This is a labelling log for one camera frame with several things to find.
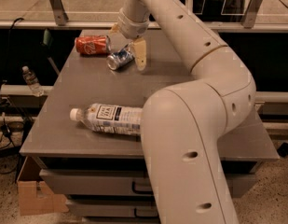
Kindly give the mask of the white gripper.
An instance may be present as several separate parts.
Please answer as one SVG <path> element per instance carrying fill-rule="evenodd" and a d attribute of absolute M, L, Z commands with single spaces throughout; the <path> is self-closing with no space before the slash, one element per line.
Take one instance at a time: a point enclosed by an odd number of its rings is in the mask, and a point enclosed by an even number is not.
<path fill-rule="evenodd" d="M 110 34 L 120 32 L 131 42 L 131 50 L 139 71 L 146 67 L 146 41 L 142 38 L 149 24 L 147 9 L 127 11 L 124 7 L 119 10 L 117 23 L 109 30 Z"/>

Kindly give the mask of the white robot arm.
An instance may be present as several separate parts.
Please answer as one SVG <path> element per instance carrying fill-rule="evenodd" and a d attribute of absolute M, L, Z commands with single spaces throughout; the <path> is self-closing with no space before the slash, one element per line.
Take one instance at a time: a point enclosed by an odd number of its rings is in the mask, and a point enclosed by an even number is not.
<path fill-rule="evenodd" d="M 239 224 L 217 141 L 248 117 L 255 83 L 237 54 L 179 0 L 125 0 L 117 30 L 136 40 L 154 18 L 193 80 L 151 95 L 141 140 L 161 224 Z"/>

